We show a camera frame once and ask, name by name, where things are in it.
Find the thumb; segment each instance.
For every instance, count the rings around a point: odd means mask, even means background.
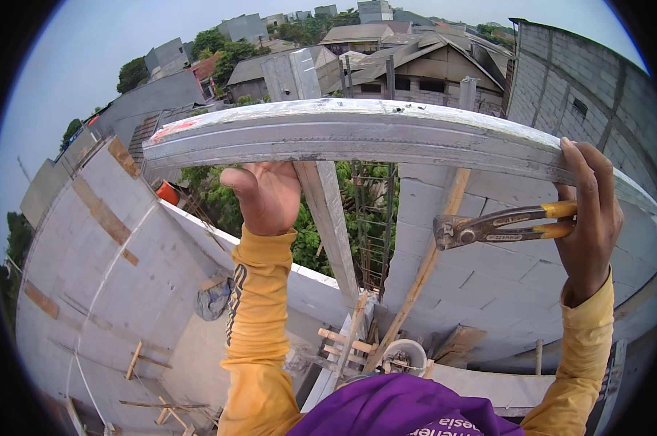
[[[246,168],[227,168],[219,176],[219,182],[234,190],[240,203],[258,205],[261,193],[254,173]]]

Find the yellow long-sleeve shirt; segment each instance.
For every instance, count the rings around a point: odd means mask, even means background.
[[[232,257],[236,289],[229,300],[227,358],[231,374],[227,405],[219,435],[285,435],[301,418],[292,380],[282,370],[289,340],[287,277],[292,265],[290,245],[297,232],[258,237],[242,228]],[[525,434],[581,435],[598,396],[612,345],[612,273],[590,299],[576,308],[563,304],[562,354],[556,380],[542,404],[522,423]]]

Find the orange barrel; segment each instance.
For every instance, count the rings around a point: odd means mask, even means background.
[[[161,184],[154,190],[159,198],[166,200],[174,206],[178,204],[178,193],[166,180],[162,180]]]

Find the hand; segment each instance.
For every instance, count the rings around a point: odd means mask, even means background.
[[[576,189],[555,183],[559,200],[577,196],[578,203],[576,228],[567,237],[555,239],[571,285],[564,304],[573,308],[605,284],[624,214],[614,196],[612,162],[587,142],[576,143],[566,137],[561,138],[561,150]]]
[[[292,162],[227,168],[219,182],[234,190],[246,229],[257,236],[285,234],[297,220],[301,190]]]

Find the window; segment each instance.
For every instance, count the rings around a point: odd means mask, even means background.
[[[408,77],[396,77],[394,85],[396,89],[411,91],[411,79]]]
[[[583,118],[585,118],[585,115],[588,113],[588,107],[584,102],[578,100],[577,98],[573,100],[573,109],[577,110],[583,116]]]
[[[434,80],[421,80],[421,91],[445,92],[445,82],[435,82]]]
[[[362,92],[382,93],[382,85],[379,83],[363,83],[360,85]]]

